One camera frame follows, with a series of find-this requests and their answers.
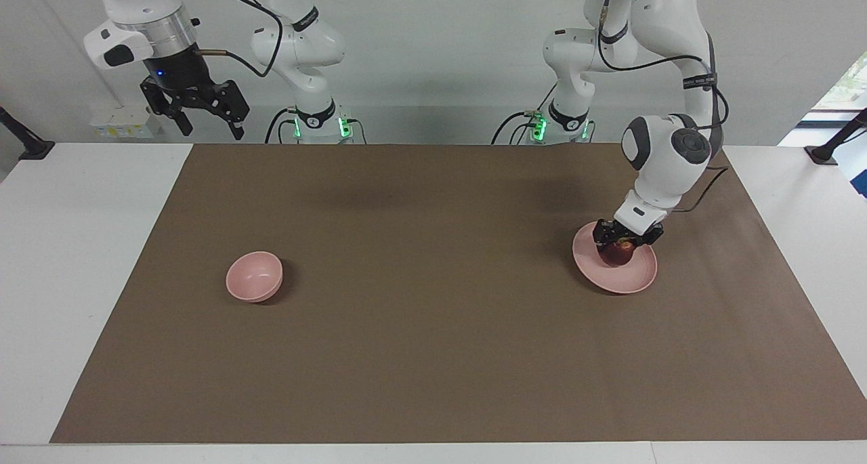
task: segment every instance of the pink plate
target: pink plate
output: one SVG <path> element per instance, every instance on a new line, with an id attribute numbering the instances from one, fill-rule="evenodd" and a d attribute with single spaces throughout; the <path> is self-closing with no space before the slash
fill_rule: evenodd
<path id="1" fill-rule="evenodd" d="M 251 252 L 236 260 L 226 273 L 226 289 L 247 303 L 273 297 L 282 284 L 282 263 L 270 252 Z"/>
<path id="2" fill-rule="evenodd" d="M 599 257 L 593 242 L 595 222 L 586 224 L 572 242 L 572 254 L 578 269 L 599 288 L 619 295 L 644 291 L 656 279 L 656 254 L 650 245 L 642 245 L 625 266 L 613 268 Z"/>

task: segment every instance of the blue object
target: blue object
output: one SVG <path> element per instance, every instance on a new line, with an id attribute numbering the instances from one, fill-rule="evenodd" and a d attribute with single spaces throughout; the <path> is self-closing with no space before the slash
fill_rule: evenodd
<path id="1" fill-rule="evenodd" d="M 855 189 L 858 190 L 861 195 L 867 196 L 867 170 L 864 170 L 863 173 L 859 174 L 852 180 L 852 186 L 855 186 Z"/>

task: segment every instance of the white table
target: white table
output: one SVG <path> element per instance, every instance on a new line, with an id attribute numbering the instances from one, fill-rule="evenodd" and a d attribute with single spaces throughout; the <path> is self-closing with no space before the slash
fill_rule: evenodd
<path id="1" fill-rule="evenodd" d="M 867 442 L 47 445 L 190 150 L 60 144 L 0 184 L 0 462 L 867 462 Z M 867 393 L 867 203 L 800 149 L 725 152 Z"/>

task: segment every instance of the brown mat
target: brown mat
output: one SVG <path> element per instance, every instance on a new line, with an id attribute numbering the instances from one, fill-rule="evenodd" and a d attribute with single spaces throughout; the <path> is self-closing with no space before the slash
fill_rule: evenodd
<path id="1" fill-rule="evenodd" d="M 733 173 L 648 291 L 583 279 L 634 177 L 618 146 L 195 146 L 52 442 L 867 439 Z M 264 306 L 223 284 L 256 250 Z"/>

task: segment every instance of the black pole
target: black pole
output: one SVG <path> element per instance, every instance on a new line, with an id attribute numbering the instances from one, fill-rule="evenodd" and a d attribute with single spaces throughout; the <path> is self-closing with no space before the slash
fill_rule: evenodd
<path id="1" fill-rule="evenodd" d="M 834 151 L 836 151 L 837 147 L 842 146 L 846 140 L 852 137 L 854 133 L 857 133 L 857 131 L 862 127 L 867 127 L 867 108 L 863 109 L 861 113 L 858 113 L 858 115 L 846 124 L 842 130 L 835 134 L 826 145 L 818 147 L 808 146 L 804 149 L 808 154 L 810 154 L 810 158 L 817 165 L 836 165 L 837 162 L 833 159 Z"/>
<path id="2" fill-rule="evenodd" d="M 35 159 L 43 159 L 49 155 L 55 143 L 50 140 L 43 140 L 37 134 L 33 133 L 29 128 L 25 127 L 21 122 L 16 121 L 6 109 L 0 106 L 0 123 L 6 125 L 18 140 L 24 144 L 24 154 L 19 156 L 23 161 L 35 161 Z"/>

